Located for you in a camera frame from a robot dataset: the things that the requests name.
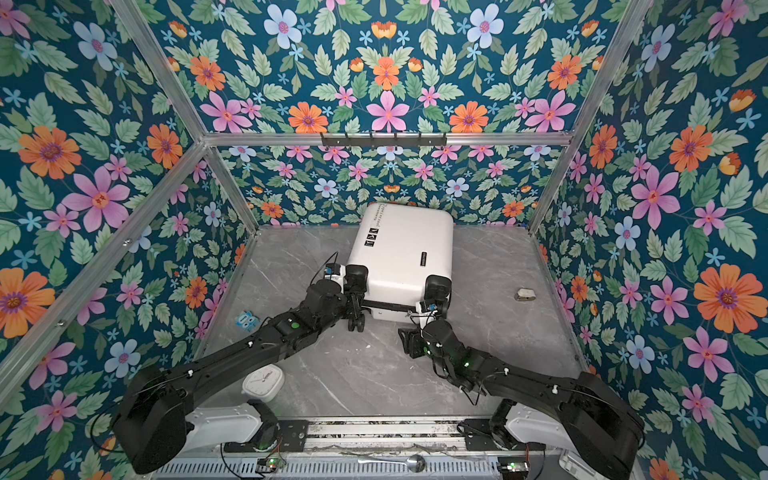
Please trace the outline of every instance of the metal spoon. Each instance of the metal spoon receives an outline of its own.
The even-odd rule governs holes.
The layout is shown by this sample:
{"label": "metal spoon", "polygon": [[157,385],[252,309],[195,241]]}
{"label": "metal spoon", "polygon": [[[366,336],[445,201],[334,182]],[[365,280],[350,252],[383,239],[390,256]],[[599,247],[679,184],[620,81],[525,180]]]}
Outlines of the metal spoon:
{"label": "metal spoon", "polygon": [[358,463],[395,463],[399,465],[405,465],[408,470],[411,472],[419,473],[424,472],[424,469],[427,468],[427,461],[419,455],[418,453],[415,453],[408,458],[406,458],[405,461],[402,460],[390,460],[388,458],[374,458],[369,456],[362,456],[357,458]]}

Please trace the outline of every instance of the small beige object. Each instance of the small beige object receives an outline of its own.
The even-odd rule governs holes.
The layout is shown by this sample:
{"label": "small beige object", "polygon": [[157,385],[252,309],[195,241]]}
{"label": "small beige object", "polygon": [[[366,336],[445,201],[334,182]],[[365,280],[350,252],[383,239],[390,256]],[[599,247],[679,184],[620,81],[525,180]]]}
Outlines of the small beige object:
{"label": "small beige object", "polygon": [[521,288],[515,294],[515,300],[518,302],[528,302],[530,300],[536,300],[536,292],[529,288]]}

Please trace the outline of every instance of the orange flower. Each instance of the orange flower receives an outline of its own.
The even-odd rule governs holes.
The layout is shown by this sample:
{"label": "orange flower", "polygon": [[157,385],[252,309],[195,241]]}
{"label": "orange flower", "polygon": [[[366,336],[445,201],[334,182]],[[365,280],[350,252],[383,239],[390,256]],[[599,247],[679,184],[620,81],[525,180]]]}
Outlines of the orange flower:
{"label": "orange flower", "polygon": [[616,128],[613,125],[603,125],[599,132],[592,137],[592,146],[589,147],[590,163],[592,167],[605,168],[614,157],[614,148],[618,140],[614,136]]}
{"label": "orange flower", "polygon": [[245,253],[245,243],[241,243],[237,250],[235,250],[235,265],[243,259],[243,253]]}
{"label": "orange flower", "polygon": [[208,293],[206,284],[207,282],[203,280],[202,276],[193,278],[190,281],[190,285],[187,287],[187,298],[184,299],[184,302],[186,302],[190,308],[197,308],[203,304],[203,300],[205,300],[205,296]]}
{"label": "orange flower", "polygon": [[147,145],[154,149],[152,158],[163,167],[170,170],[183,153],[179,145],[179,137],[175,131],[171,131],[166,124],[152,125],[149,128],[152,135],[147,137]]}
{"label": "orange flower", "polygon": [[376,38],[392,38],[397,32],[397,24],[394,22],[374,22],[371,24],[371,31]]}
{"label": "orange flower", "polygon": [[703,125],[697,125],[695,130],[688,127],[680,134],[680,138],[674,139],[670,163],[675,170],[682,172],[688,169],[692,172],[699,167],[699,162],[709,157],[712,149],[708,147],[712,144],[712,134],[705,134],[706,129]]}
{"label": "orange flower", "polygon": [[584,279],[579,275],[571,281],[571,293],[574,294],[574,300],[581,303],[587,299],[589,287],[584,283]]}
{"label": "orange flower", "polygon": [[653,480],[680,480],[677,473],[670,470],[667,462],[658,458],[650,461],[650,477]]}
{"label": "orange flower", "polygon": [[505,217],[516,217],[519,214],[523,213],[523,210],[525,209],[525,205],[523,205],[522,202],[515,202],[512,201],[506,205],[504,205],[504,210],[502,212],[504,213]]}
{"label": "orange flower", "polygon": [[53,303],[55,292],[43,288],[46,283],[48,279],[37,272],[24,278],[20,268],[0,270],[0,329],[5,327],[5,338],[27,333],[27,323],[35,325],[45,313],[42,306]]}
{"label": "orange flower", "polygon": [[599,379],[603,378],[603,377],[600,376],[600,374],[598,373],[598,369],[596,369],[594,367],[594,365],[589,365],[589,373],[591,373],[592,375],[598,377]]}
{"label": "orange flower", "polygon": [[112,480],[112,473],[104,473],[104,470],[99,470],[94,473],[94,476],[86,478],[86,480]]}
{"label": "orange flower", "polygon": [[600,22],[597,20],[590,20],[589,22],[585,23],[583,27],[581,27],[581,34],[585,37],[592,35],[594,31],[598,29],[599,24]]}
{"label": "orange flower", "polygon": [[351,71],[362,71],[362,58],[353,58],[352,61],[349,63],[349,69]]}
{"label": "orange flower", "polygon": [[114,450],[115,443],[117,443],[117,439],[114,436],[106,439],[104,443],[101,444],[102,450],[99,450],[98,454],[102,457],[109,455],[111,453],[110,450]]}
{"label": "orange flower", "polygon": [[35,127],[35,135],[23,134],[18,142],[24,147],[18,155],[24,163],[32,164],[29,169],[41,177],[48,174],[52,179],[60,180],[64,174],[74,172],[74,165],[80,164],[80,155],[74,153],[80,147],[58,128],[51,132],[42,125]]}
{"label": "orange flower", "polygon": [[192,57],[192,66],[190,71],[192,75],[197,75],[197,83],[204,85],[211,91],[223,90],[227,79],[221,73],[221,67],[216,65],[215,61],[208,61],[208,57]]}
{"label": "orange flower", "polygon": [[728,102],[728,107],[731,111],[739,111],[749,107],[753,101],[757,98],[751,90],[738,90]]}
{"label": "orange flower", "polygon": [[451,131],[455,134],[479,134],[488,124],[487,113],[488,110],[482,105],[478,107],[476,101],[468,101],[466,106],[459,105],[449,121],[453,125]]}
{"label": "orange flower", "polygon": [[722,159],[720,159],[720,171],[726,175],[735,175],[739,173],[741,168],[741,159],[739,154],[734,152],[729,153]]}
{"label": "orange flower", "polygon": [[581,58],[565,55],[562,61],[556,61],[552,65],[552,71],[547,75],[550,88],[565,90],[568,85],[576,81],[576,75],[581,73]]}
{"label": "orange flower", "polygon": [[298,134],[324,134],[328,131],[328,119],[321,115],[322,112],[316,105],[310,107],[310,104],[300,101],[299,106],[291,107],[288,113],[291,114],[288,123],[296,128]]}
{"label": "orange flower", "polygon": [[264,202],[261,204],[261,210],[264,210],[264,213],[269,218],[280,218],[283,216],[283,208],[274,202]]}
{"label": "orange flower", "polygon": [[698,309],[705,320],[715,319],[715,328],[725,333],[733,332],[733,323],[741,333],[757,329],[752,315],[762,318],[768,314],[768,300],[755,296],[763,290],[763,284],[752,274],[739,278],[741,269],[723,263],[720,273],[713,267],[701,273],[704,283],[694,285],[694,297],[702,300]]}
{"label": "orange flower", "polygon": [[171,23],[168,24],[171,31],[176,34],[178,38],[186,38],[187,37],[187,27],[183,26],[181,23],[176,22],[173,20]]}
{"label": "orange flower", "polygon": [[379,64],[373,67],[373,74],[376,76],[374,80],[384,90],[392,90],[392,87],[400,82],[397,78],[399,73],[400,67],[395,65],[391,57],[381,57]]}
{"label": "orange flower", "polygon": [[410,71],[419,71],[422,68],[424,68],[424,65],[422,65],[422,61],[419,60],[418,58],[413,57],[410,60],[408,60],[408,69]]}

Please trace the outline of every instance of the spoon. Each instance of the spoon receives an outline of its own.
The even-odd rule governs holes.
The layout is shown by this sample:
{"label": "spoon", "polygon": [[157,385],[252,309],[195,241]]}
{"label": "spoon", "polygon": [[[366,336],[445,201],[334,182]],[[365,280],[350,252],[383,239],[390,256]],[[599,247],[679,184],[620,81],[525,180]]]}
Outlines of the spoon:
{"label": "spoon", "polygon": [[357,462],[358,463],[395,463],[395,464],[405,465],[408,470],[416,473],[423,472],[424,469],[427,468],[427,461],[424,459],[424,457],[422,457],[418,453],[415,453],[409,456],[408,458],[406,458],[405,461],[362,456],[362,457],[358,457]]}

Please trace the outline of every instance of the marble surface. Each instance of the marble surface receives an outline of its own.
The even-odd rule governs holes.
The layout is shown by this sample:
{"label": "marble surface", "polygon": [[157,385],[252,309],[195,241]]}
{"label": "marble surface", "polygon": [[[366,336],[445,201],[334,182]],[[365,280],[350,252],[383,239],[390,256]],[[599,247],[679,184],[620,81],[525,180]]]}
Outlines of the marble surface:
{"label": "marble surface", "polygon": [[[331,253],[345,263],[356,227],[303,227],[260,231],[237,291],[229,319],[212,330],[207,353],[247,333],[235,317],[250,310],[264,318],[304,298],[312,275]],[[578,376],[575,350],[558,317],[554,297],[539,270],[535,246],[519,227],[457,226],[454,232],[453,295],[448,320],[467,346],[509,363],[556,376]],[[532,288],[537,299],[517,302],[518,288]],[[428,357],[411,359],[402,351],[397,329],[403,323],[369,319],[363,333],[337,323],[318,342],[279,363],[285,386],[270,402],[279,417],[348,415],[490,415],[500,399],[466,396],[435,376]],[[245,401],[242,382],[204,406]]]}

